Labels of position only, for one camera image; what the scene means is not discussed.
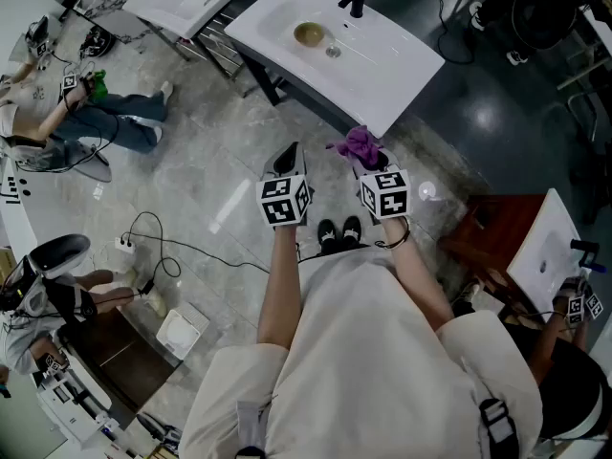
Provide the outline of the brown bowl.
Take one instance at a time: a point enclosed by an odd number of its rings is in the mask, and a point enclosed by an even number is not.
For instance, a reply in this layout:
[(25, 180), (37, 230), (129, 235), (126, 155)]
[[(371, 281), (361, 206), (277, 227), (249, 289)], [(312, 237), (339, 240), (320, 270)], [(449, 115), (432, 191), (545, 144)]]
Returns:
[(315, 22), (303, 22), (294, 29), (294, 38), (302, 46), (308, 48), (317, 47), (325, 37), (325, 30)]

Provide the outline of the red-brown wooden cabinet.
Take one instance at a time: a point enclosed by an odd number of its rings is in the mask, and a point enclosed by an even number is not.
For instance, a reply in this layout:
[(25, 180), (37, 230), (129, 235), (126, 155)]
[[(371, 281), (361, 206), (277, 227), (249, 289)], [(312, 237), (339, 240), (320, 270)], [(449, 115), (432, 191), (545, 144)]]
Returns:
[(533, 313), (534, 303), (510, 276), (510, 265), (544, 202), (543, 194), (473, 195), (459, 224), (438, 246), (479, 278), (501, 302)]

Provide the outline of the metal sink stand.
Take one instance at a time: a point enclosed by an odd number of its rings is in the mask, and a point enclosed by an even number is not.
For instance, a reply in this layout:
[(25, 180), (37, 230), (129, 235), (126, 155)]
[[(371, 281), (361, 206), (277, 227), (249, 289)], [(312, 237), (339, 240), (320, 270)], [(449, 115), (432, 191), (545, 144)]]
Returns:
[(172, 49), (184, 61), (191, 58), (202, 59), (231, 85), (245, 68), (245, 63), (230, 42), (226, 34), (226, 26), (237, 16), (234, 0), (228, 0), (223, 5), (215, 4), (212, 11), (208, 10), (201, 24), (196, 24), (193, 31), (180, 35), (168, 25), (158, 25), (149, 19), (138, 19), (162, 42)]

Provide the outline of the white square tray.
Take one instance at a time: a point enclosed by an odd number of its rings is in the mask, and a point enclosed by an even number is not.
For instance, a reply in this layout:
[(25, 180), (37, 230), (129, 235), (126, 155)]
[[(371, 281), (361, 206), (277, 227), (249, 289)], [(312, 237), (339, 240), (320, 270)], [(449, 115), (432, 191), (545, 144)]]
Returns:
[(209, 326), (209, 319), (191, 303), (182, 301), (168, 311), (156, 339), (183, 361)]

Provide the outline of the dark faucet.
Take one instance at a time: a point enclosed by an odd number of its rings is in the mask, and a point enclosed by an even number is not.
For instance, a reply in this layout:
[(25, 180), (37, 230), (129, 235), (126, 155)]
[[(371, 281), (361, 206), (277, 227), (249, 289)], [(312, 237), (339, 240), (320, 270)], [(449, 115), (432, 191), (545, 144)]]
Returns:
[(597, 257), (600, 251), (600, 244), (586, 240), (573, 239), (570, 242), (570, 248), (582, 252), (579, 266), (584, 269), (596, 273), (606, 273), (607, 269), (602, 264), (597, 262)]

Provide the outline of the person's left black shoe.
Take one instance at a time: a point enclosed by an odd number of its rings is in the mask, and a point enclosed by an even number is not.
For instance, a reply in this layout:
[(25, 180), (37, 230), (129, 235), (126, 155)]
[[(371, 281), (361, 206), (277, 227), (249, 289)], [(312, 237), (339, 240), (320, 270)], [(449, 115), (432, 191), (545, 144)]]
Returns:
[(338, 241), (336, 225), (330, 219), (323, 219), (317, 226), (317, 240), (320, 246), (320, 255), (332, 254)]

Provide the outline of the person's right forearm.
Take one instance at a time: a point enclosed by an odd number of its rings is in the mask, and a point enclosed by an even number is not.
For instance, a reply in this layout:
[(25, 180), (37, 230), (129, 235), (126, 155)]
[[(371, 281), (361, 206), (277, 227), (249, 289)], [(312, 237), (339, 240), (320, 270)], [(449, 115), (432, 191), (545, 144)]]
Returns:
[(410, 234), (391, 252), (399, 282), (436, 332), (454, 318), (442, 287), (429, 271)]

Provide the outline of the dark wooden cabinet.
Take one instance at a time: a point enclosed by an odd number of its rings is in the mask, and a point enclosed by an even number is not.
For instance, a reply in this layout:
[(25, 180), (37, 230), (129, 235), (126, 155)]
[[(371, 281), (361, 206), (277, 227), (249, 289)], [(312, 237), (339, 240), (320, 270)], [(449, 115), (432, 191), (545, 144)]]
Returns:
[(59, 334), (112, 406), (128, 414), (138, 413), (180, 365), (118, 309), (68, 323)]

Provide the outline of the person's beige shirt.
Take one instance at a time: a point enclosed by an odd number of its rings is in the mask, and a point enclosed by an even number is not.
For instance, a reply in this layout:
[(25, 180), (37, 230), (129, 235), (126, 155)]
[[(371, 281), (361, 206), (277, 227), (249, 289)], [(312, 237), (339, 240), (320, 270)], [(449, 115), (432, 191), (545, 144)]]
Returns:
[(542, 403), (508, 330), (485, 310), (434, 332), (391, 266), (372, 249), (304, 262), (291, 348), (220, 349), (180, 458), (234, 459), (247, 426), (270, 458), (491, 459), (480, 406), (494, 398), (506, 405), (526, 459)]

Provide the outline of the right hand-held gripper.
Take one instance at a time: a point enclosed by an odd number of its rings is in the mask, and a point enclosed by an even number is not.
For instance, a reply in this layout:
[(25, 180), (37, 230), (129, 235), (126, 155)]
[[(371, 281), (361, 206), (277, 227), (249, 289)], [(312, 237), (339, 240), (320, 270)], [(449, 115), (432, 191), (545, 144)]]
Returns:
[(377, 220), (406, 216), (410, 205), (407, 171), (388, 149), (379, 149), (373, 173), (360, 160), (351, 161), (355, 177), (360, 178), (361, 202)]

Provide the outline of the person's left forearm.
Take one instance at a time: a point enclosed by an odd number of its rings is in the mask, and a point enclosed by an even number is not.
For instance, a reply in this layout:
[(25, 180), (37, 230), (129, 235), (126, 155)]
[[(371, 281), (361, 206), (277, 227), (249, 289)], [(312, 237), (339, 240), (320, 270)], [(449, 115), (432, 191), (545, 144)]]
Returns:
[(301, 317), (297, 225), (274, 231), (272, 263), (257, 328), (257, 342), (289, 350)]

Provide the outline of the person's right black shoe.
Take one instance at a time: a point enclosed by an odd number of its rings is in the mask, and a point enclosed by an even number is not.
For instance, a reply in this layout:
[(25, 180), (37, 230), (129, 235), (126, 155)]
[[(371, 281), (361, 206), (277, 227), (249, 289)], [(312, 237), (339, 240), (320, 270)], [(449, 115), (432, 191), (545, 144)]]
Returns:
[(340, 247), (344, 251), (351, 251), (361, 247), (361, 220), (358, 216), (349, 216), (343, 223)]

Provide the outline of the purple cloth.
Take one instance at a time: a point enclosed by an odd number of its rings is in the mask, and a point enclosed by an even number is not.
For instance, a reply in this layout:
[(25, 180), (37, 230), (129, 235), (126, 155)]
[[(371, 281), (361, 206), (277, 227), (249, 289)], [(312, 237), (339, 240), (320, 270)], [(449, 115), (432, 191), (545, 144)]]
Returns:
[(330, 142), (326, 149), (335, 149), (342, 157), (358, 160), (366, 170), (375, 170), (382, 149), (366, 125), (352, 128), (343, 141)]

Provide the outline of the marble slab table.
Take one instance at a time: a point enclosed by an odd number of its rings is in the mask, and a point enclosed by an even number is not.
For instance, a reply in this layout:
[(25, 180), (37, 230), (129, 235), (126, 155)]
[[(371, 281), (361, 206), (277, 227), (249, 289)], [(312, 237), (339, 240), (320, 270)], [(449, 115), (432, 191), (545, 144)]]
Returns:
[(127, 1), (76, 0), (72, 10), (142, 55), (155, 35), (137, 16), (123, 9)]

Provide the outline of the white machine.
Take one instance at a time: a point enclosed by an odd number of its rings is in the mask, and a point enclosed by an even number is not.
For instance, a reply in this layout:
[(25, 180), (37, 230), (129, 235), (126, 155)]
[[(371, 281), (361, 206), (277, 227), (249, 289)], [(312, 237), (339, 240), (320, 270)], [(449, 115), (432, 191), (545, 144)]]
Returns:
[(111, 399), (85, 370), (68, 367), (44, 373), (36, 396), (49, 419), (80, 449), (92, 446), (101, 435), (113, 438), (120, 429), (111, 415)]

